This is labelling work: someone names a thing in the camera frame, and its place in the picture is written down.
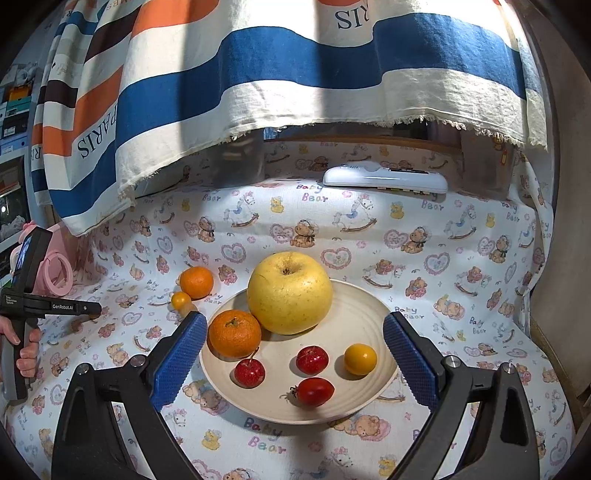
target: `red cherry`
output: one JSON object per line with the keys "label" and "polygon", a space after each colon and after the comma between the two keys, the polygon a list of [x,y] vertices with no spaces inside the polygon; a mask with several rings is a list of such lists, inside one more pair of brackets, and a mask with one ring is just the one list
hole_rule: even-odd
{"label": "red cherry", "polygon": [[323,348],[312,345],[299,351],[295,365],[306,375],[318,375],[329,364],[329,356]]}
{"label": "red cherry", "polygon": [[236,367],[234,367],[234,379],[236,383],[242,388],[258,387],[265,379],[265,367],[259,360],[253,358],[253,355],[258,351],[258,348],[253,352],[250,358],[240,360]]}

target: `tablecloth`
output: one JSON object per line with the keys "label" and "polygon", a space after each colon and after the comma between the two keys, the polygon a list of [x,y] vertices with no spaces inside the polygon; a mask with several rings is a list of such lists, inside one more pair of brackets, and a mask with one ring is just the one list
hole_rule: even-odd
{"label": "tablecloth", "polygon": [[[425,196],[319,183],[328,166],[364,157],[438,169],[452,189]],[[41,322],[38,381],[24,405],[8,410],[7,429],[42,478],[49,476],[60,406],[77,364],[120,366],[170,335],[180,322],[170,295],[187,267],[214,273],[212,294],[197,302],[209,317],[246,287],[260,260],[288,249],[311,255],[332,278],[403,312],[443,354],[490,369],[513,362],[530,402],[541,477],[557,472],[574,435],[570,412],[547,357],[515,323],[543,268],[551,232],[551,209],[526,159],[518,159],[506,202],[457,191],[461,170],[453,157],[392,145],[269,143],[269,178],[238,189],[204,186],[207,160],[199,154],[189,160],[178,185],[139,200],[89,238],[85,281],[70,296],[101,302],[101,317]],[[124,408],[114,408],[138,471],[150,477]],[[467,406],[440,475],[457,464],[476,408]],[[402,459],[428,411],[399,375],[348,419],[311,427],[268,424],[229,405],[197,361],[162,414],[207,480],[378,480]]]}

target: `screw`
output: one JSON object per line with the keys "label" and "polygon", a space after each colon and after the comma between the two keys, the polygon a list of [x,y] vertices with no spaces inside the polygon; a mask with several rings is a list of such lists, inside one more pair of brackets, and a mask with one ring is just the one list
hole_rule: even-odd
{"label": "screw", "polygon": [[512,374],[515,372],[515,365],[513,364],[503,364],[503,370],[508,374]]}
{"label": "screw", "polygon": [[76,367],[76,373],[78,375],[84,375],[85,373],[88,372],[88,370],[90,370],[89,364],[80,364]]}
{"label": "screw", "polygon": [[129,363],[132,367],[141,367],[146,363],[146,357],[144,355],[134,355],[131,357],[131,360],[129,360]]}
{"label": "screw", "polygon": [[457,368],[462,364],[462,361],[455,355],[449,355],[443,359],[448,367]]}

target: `fabric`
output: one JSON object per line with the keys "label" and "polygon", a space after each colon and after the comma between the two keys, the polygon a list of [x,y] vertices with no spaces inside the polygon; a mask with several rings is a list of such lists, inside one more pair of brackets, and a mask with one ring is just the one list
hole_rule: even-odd
{"label": "fabric", "polygon": [[426,118],[546,144],[499,0],[73,1],[43,80],[34,191],[75,235],[159,168],[257,128]]}
{"label": "fabric", "polygon": [[[452,189],[435,198],[317,182],[327,167],[366,156],[391,166],[435,168]],[[76,285],[70,296],[101,302],[101,317],[41,321],[38,382],[23,406],[8,410],[7,429],[42,478],[49,475],[60,406],[76,365],[120,366],[170,335],[180,321],[170,310],[170,296],[187,267],[203,265],[214,273],[211,296],[196,303],[211,318],[246,288],[260,260],[288,249],[311,255],[332,278],[402,311],[443,354],[490,369],[513,362],[530,402],[541,478],[556,474],[572,445],[570,412],[550,362],[514,323],[545,263],[544,228],[531,225],[537,212],[551,215],[543,200],[536,201],[527,162],[517,165],[515,197],[507,202],[457,191],[461,163],[452,157],[392,145],[271,142],[269,178],[240,189],[204,187],[209,160],[198,154],[194,165],[175,188],[141,199],[90,237],[87,284]],[[531,192],[532,206],[520,200],[525,192]],[[313,241],[301,241],[308,234]],[[138,471],[150,478],[125,410],[114,408]],[[468,405],[440,476],[454,470],[475,413],[476,405]],[[378,480],[402,459],[428,411],[399,376],[349,419],[305,427],[268,424],[229,405],[197,362],[162,415],[208,480]]]}

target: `blue gripper pad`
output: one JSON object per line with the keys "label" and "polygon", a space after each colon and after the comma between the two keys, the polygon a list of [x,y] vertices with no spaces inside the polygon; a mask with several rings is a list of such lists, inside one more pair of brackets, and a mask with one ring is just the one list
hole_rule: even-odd
{"label": "blue gripper pad", "polygon": [[207,338],[207,320],[201,313],[190,312],[186,320],[189,320],[189,325],[154,373],[154,391],[150,401],[156,411],[177,398]]}
{"label": "blue gripper pad", "polygon": [[433,411],[437,408],[437,380],[435,374],[394,315],[384,319],[384,341],[408,382],[414,398]]}

